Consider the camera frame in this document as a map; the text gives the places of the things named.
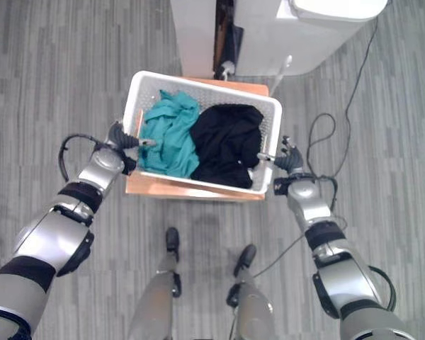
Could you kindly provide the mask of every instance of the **perforated basket wall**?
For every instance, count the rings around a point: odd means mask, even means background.
[[[263,122],[260,125],[262,136],[261,151],[269,154],[276,153],[282,113],[281,105],[276,99],[146,71],[138,72],[132,78],[123,117],[123,125],[126,133],[132,135],[136,133],[139,110],[143,110],[143,112],[149,110],[160,99],[159,90],[165,90],[173,94],[178,91],[186,92],[199,102],[201,112],[210,106],[223,103],[255,106],[264,116]],[[253,186],[250,189],[221,186],[159,174],[144,174],[184,183],[200,183],[202,186],[230,189],[239,192],[264,193],[267,190],[268,184],[271,182],[272,168],[268,162],[260,161],[252,171]]]

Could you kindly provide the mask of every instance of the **teal shirt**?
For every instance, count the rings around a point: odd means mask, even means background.
[[[188,178],[199,164],[189,133],[199,105],[184,92],[160,93],[161,100],[145,113],[140,130],[140,138],[155,140],[157,145],[140,148],[139,165],[148,172]]]

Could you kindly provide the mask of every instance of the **white appliance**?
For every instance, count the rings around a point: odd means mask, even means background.
[[[387,0],[236,0],[234,24],[243,27],[236,75],[271,76],[293,58],[286,75],[312,71]]]
[[[184,76],[211,78],[216,0],[171,0]],[[387,0],[234,0],[234,24],[244,29],[236,75],[285,75],[312,71]]]

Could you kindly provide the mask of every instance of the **gray carpet floor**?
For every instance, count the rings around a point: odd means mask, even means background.
[[[281,133],[302,151],[316,114],[338,119],[338,134],[314,151],[318,172],[331,173],[343,153],[343,111],[372,27],[276,90],[284,108]],[[0,0],[0,265],[19,229],[62,187],[56,162],[62,138],[103,137],[123,114],[130,80],[141,69],[181,74],[167,0]],[[336,211],[363,258],[390,274],[396,313],[425,339],[425,0],[394,0],[380,16],[350,115]],[[321,124],[314,135],[329,129]],[[89,152],[73,142],[71,174]],[[125,195],[124,185],[121,178],[97,215],[89,260],[55,282],[35,339],[124,339],[172,225],[181,233],[183,280],[174,338],[226,339],[232,312],[225,297],[243,246],[259,248],[257,272],[300,234],[285,198],[157,200]],[[302,240],[256,280],[273,301],[280,339],[339,338],[338,323],[315,295],[314,271]]]

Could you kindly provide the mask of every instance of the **clothing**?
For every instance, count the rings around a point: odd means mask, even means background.
[[[253,106],[222,104],[205,110],[191,128],[200,165],[192,179],[250,188],[248,168],[259,162],[263,115]]]
[[[148,172],[188,178],[199,164],[189,134],[199,106],[184,92],[160,93],[161,100],[145,113],[140,130],[141,138],[155,140],[157,145],[139,149],[139,165]]]

